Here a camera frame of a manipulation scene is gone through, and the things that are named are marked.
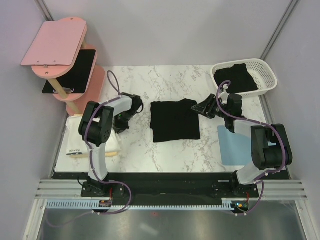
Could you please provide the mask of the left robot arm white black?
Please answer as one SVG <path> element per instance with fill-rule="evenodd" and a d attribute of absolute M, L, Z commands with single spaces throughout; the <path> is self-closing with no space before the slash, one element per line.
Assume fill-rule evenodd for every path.
<path fill-rule="evenodd" d="M 88 176 L 95 180 L 92 191 L 99 197 L 106 196 L 110 185 L 104 179 L 108 175 L 106 165 L 106 143 L 112 131 L 116 134 L 129 129 L 129 121 L 142 112 L 144 104 L 140 96 L 122 93 L 120 96 L 98 103 L 87 103 L 78 132 L 82 136 L 89 153 Z"/>

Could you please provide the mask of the white t shirt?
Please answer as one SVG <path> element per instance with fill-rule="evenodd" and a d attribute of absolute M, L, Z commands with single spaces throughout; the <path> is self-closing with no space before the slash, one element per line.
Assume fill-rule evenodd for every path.
<path fill-rule="evenodd" d="M 83 141 L 82 136 L 79 134 L 79 126 L 82 120 L 82 115 L 76 114 L 70 116 L 66 121 L 66 127 L 68 130 L 66 155 L 70 154 L 84 154 L 88 153 L 87 145 Z M 106 142 L 105 152 L 120 152 L 120 137 L 112 129 L 110 137 Z"/>

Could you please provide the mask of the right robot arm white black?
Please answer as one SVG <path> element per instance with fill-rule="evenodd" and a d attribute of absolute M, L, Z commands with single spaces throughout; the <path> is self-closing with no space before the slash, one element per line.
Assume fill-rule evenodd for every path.
<path fill-rule="evenodd" d="M 293 154 L 285 126 L 267 124 L 243 116 L 243 98 L 230 94 L 223 103 L 220 94 L 209 97 L 191 109 L 208 119 L 224 120 L 224 128 L 235 136 L 250 140 L 249 162 L 233 173 L 229 191 L 235 197 L 247 191 L 247 185 L 256 184 L 264 176 L 278 173 L 293 161 Z"/>

